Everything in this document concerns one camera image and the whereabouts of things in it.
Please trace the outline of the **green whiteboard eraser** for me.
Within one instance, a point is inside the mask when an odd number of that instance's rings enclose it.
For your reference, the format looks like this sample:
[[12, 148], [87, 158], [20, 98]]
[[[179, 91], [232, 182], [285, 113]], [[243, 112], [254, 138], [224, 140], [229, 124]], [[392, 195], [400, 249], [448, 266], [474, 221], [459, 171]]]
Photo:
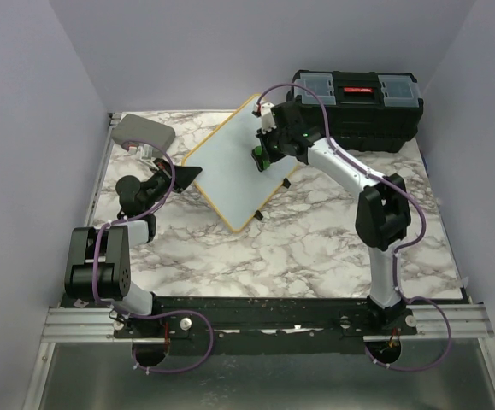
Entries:
[[251, 151], [251, 157], [256, 163], [256, 168], [259, 172], [263, 172], [268, 169], [271, 165], [271, 162], [268, 158], [268, 152], [261, 146], [256, 146]]

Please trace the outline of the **yellow framed whiteboard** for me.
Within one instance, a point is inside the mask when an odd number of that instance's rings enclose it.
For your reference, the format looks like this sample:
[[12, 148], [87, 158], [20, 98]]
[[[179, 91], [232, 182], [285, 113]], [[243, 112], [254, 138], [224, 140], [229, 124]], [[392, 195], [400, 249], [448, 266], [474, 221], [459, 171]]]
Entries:
[[202, 168], [194, 185], [232, 232], [242, 231], [298, 167], [286, 157], [266, 171], [256, 168], [251, 151], [261, 125], [252, 110], [258, 97], [246, 100], [181, 162]]

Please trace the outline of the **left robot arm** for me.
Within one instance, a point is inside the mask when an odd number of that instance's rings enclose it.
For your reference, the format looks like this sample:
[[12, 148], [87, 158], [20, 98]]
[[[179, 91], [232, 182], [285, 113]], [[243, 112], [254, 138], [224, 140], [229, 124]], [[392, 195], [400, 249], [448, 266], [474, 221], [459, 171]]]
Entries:
[[198, 166], [174, 166], [154, 160], [153, 174], [142, 181], [127, 175], [118, 180], [117, 220], [73, 229], [64, 276], [66, 295], [83, 302], [104, 303], [134, 316], [133, 326], [144, 337], [161, 330], [163, 317], [156, 297], [133, 282], [130, 250], [156, 237], [155, 211], [171, 193], [181, 193], [203, 171]]

